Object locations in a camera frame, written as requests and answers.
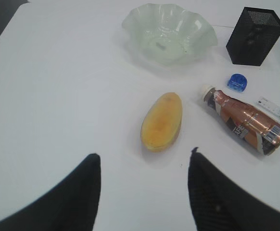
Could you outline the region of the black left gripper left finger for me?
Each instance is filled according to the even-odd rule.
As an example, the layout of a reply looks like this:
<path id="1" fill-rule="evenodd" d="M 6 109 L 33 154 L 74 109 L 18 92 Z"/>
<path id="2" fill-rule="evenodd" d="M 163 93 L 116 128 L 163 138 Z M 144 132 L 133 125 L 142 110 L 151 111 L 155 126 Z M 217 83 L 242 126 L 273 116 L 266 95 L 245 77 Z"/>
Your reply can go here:
<path id="1" fill-rule="evenodd" d="M 101 193 L 101 159 L 89 154 L 35 202 L 0 221 L 0 231 L 91 231 Z"/>

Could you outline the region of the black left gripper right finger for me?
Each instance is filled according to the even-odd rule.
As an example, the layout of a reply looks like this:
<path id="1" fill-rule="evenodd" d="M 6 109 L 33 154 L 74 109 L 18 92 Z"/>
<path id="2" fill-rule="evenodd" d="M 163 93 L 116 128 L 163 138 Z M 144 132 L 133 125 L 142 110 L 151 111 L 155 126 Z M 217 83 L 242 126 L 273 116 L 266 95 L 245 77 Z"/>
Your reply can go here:
<path id="1" fill-rule="evenodd" d="M 197 148 L 190 155 L 188 191 L 199 231 L 280 231 L 280 212 L 239 187 Z"/>

